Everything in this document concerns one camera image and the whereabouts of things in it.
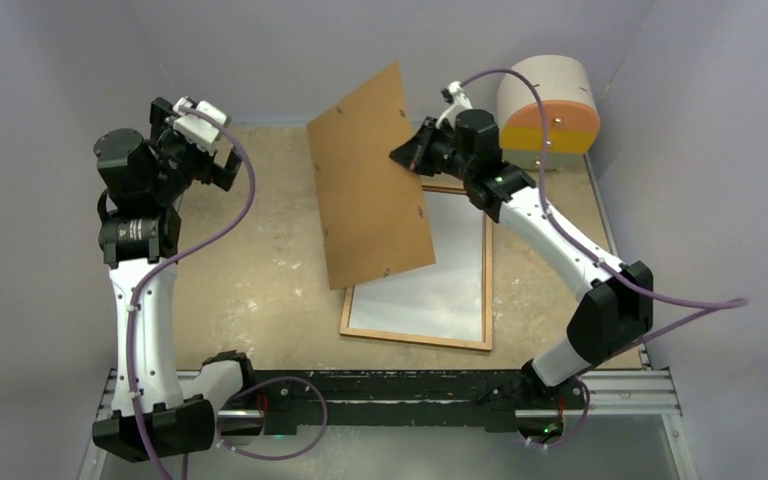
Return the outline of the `round pastel drawer cabinet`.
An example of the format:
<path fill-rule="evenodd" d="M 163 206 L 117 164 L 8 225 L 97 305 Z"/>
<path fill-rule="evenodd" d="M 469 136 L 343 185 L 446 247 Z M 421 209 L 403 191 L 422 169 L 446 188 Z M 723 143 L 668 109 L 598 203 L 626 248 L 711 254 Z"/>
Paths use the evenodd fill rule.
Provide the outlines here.
<path fill-rule="evenodd" d="M 600 117 L 584 65 L 561 55 L 526 58 L 512 69 L 528 79 L 548 115 L 547 170 L 571 167 L 593 145 Z M 496 95 L 504 159 L 536 171 L 541 164 L 542 120 L 537 101 L 521 80 L 505 74 Z"/>

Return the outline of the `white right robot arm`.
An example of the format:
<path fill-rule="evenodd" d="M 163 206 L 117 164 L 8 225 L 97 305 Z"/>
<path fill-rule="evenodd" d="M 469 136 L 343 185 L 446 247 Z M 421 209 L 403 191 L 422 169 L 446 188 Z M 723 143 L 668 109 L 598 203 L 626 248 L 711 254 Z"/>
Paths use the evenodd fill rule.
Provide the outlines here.
<path fill-rule="evenodd" d="M 565 336 L 522 368 L 524 399 L 544 407 L 568 379 L 651 331 L 653 301 L 642 292 L 652 288 L 654 277 L 643 262 L 627 263 L 601 249 L 543 202 L 537 182 L 504 160 L 497 135 L 485 110 L 463 111 L 453 123 L 428 117 L 389 157 L 418 175 L 458 179 L 472 205 L 523 239 L 572 292 L 578 306 Z"/>

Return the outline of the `brown frame backing board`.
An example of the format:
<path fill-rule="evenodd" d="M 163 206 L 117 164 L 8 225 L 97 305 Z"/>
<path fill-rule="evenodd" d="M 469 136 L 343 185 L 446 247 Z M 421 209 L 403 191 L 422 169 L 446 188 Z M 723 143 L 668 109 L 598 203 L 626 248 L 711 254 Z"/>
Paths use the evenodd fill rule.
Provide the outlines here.
<path fill-rule="evenodd" d="M 307 126 L 330 288 L 435 263 L 417 174 L 390 159 L 411 127 L 393 61 Z"/>

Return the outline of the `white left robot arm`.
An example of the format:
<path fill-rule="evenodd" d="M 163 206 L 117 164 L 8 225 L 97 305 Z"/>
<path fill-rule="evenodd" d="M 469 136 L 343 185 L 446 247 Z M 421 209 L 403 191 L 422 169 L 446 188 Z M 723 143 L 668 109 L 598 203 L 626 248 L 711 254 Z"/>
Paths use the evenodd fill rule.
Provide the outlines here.
<path fill-rule="evenodd" d="M 229 190 L 251 163 L 239 143 L 216 162 L 229 116 L 207 101 L 156 98 L 150 131 L 119 128 L 94 144 L 104 182 L 97 203 L 98 243 L 116 305 L 117 367 L 108 417 L 93 423 L 94 444 L 137 463 L 208 449 L 227 402 L 257 399 L 251 363 L 236 351 L 205 360 L 194 382 L 178 377 L 173 295 L 182 220 L 179 203 L 194 183 Z"/>

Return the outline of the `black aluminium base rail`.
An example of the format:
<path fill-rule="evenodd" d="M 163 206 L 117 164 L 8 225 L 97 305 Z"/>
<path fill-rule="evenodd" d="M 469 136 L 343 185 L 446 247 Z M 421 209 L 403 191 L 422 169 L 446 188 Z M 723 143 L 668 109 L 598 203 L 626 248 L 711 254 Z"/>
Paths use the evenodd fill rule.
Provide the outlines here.
<path fill-rule="evenodd" d="M 227 351 L 190 372 L 122 367 L 94 443 L 132 462 L 207 449 L 233 418 L 268 435 L 301 426 L 480 427 L 529 438 L 567 431 L 571 416 L 672 412 L 665 373 L 594 370 L 554 387 L 530 368 L 502 370 L 255 370 Z"/>

